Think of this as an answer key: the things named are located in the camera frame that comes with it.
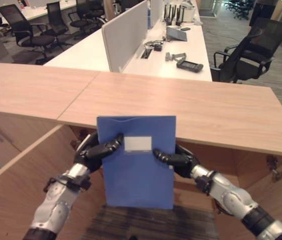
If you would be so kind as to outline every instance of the blue file folder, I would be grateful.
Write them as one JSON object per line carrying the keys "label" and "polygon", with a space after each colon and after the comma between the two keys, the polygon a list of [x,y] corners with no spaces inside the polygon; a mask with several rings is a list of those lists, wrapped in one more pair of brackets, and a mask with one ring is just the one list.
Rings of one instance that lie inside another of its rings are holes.
{"label": "blue file folder", "polygon": [[154,157],[152,149],[175,152],[176,117],[100,116],[97,132],[100,143],[110,141],[118,133],[124,134],[120,149],[102,160],[106,203],[172,209],[174,172]]}

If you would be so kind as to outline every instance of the desk partition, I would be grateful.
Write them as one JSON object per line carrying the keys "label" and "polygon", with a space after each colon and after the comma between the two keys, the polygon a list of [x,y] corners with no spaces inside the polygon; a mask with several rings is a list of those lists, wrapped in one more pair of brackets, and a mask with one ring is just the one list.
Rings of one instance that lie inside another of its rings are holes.
{"label": "desk partition", "polygon": [[102,26],[104,46],[111,72],[122,72],[143,39],[146,38],[147,13],[148,3],[142,1]]}
{"label": "desk partition", "polygon": [[162,16],[163,7],[164,6],[162,0],[151,0],[151,27],[153,27]]}

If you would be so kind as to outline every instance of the black office chair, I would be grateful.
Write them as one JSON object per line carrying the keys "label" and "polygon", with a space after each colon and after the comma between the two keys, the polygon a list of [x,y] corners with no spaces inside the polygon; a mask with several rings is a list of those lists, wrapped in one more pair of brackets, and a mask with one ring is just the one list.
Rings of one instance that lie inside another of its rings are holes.
{"label": "black office chair", "polygon": [[142,2],[143,0],[121,0],[121,13]]}
{"label": "black office chair", "polygon": [[249,13],[253,9],[254,0],[245,0],[238,4],[234,18],[249,20]]}
{"label": "black office chair", "polygon": [[32,50],[33,52],[43,54],[43,58],[37,59],[35,64],[42,65],[53,58],[53,56],[47,57],[45,51],[48,49],[48,45],[55,41],[55,37],[50,35],[34,36],[33,34],[33,26],[37,26],[38,29],[43,32],[41,27],[45,27],[45,30],[47,30],[48,27],[46,24],[30,24],[15,4],[1,6],[0,13],[11,26],[18,46],[40,48],[40,51]]}
{"label": "black office chair", "polygon": [[[79,36],[75,36],[74,38],[84,37],[98,29],[98,25],[95,24],[91,19],[88,19],[87,15],[89,13],[90,8],[87,0],[76,0],[76,11],[70,12],[68,14],[71,20],[70,25],[80,29]],[[79,17],[79,20],[73,20],[71,17],[73,14],[76,14]]]}
{"label": "black office chair", "polygon": [[51,26],[51,29],[48,29],[42,33],[42,35],[50,35],[54,36],[57,45],[62,49],[63,46],[72,46],[72,44],[60,41],[58,39],[58,36],[64,35],[68,30],[68,26],[65,24],[65,22],[62,19],[61,9],[60,9],[60,2],[52,2],[46,4],[47,9],[47,16],[49,19],[48,25]]}
{"label": "black office chair", "polygon": [[[223,51],[216,51],[213,55],[214,59],[214,67],[210,67],[212,81],[213,82],[237,82],[237,74],[238,74],[238,62],[241,58],[242,53],[246,49],[249,42],[262,34],[261,30],[259,29],[258,32],[255,31],[254,34],[249,34],[246,36],[239,45],[235,48],[232,54],[223,52]],[[217,66],[217,54],[223,56],[223,63]]]}
{"label": "black office chair", "polygon": [[103,17],[105,15],[105,9],[102,0],[88,0],[88,4],[90,8],[88,17],[101,27],[101,25],[107,22],[106,18]]}
{"label": "black office chair", "polygon": [[[275,59],[274,53],[282,43],[282,22],[259,17],[251,28],[249,35],[259,29],[261,29],[262,34],[246,45],[241,59],[237,63],[238,80],[258,79],[265,74]],[[230,49],[237,48],[237,46],[228,46],[224,52],[228,53]],[[244,61],[245,59],[253,61],[258,66]]]}

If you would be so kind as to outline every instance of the robotic arm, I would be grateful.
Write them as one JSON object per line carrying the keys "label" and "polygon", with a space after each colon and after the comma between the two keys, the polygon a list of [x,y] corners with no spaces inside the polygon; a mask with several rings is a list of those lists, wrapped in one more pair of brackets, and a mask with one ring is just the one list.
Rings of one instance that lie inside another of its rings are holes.
{"label": "robotic arm", "polygon": [[174,166],[181,177],[194,179],[196,187],[213,197],[223,213],[240,219],[257,240],[282,240],[282,223],[274,220],[250,194],[234,186],[216,171],[209,171],[187,149],[176,145],[175,154],[154,149],[153,154],[163,163]]}
{"label": "robotic arm", "polygon": [[[114,153],[123,143],[123,134],[99,144],[97,133],[88,135],[80,144],[74,165],[64,174],[50,178],[46,197],[37,208],[33,222],[23,240],[55,240],[61,231],[79,193],[91,186],[89,174],[98,170],[102,158]],[[213,197],[220,211],[240,219],[257,240],[282,240],[282,223],[274,220],[244,189],[234,186],[216,171],[209,171],[185,148],[176,145],[175,154],[153,150],[161,162],[174,166],[181,177],[194,179],[196,187]]]}
{"label": "robotic arm", "polygon": [[99,144],[96,132],[88,135],[78,147],[71,169],[47,182],[45,199],[23,240],[55,240],[79,193],[91,186],[89,174],[98,170],[102,158],[114,153],[122,142],[123,134],[105,144]]}

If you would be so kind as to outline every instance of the white label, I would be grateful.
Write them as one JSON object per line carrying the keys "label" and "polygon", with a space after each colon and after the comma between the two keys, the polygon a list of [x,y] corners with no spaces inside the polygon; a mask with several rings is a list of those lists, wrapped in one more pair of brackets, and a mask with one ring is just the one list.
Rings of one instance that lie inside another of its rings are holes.
{"label": "white label", "polygon": [[152,137],[150,136],[125,136],[124,150],[131,151],[152,151]]}

